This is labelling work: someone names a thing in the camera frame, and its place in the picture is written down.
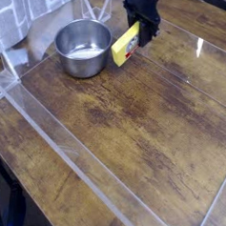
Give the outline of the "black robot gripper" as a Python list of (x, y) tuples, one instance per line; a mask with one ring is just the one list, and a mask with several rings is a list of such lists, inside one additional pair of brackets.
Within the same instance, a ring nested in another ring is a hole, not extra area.
[(124, 0), (129, 27), (139, 22), (139, 47), (145, 47), (159, 30), (160, 15), (157, 10), (158, 0)]

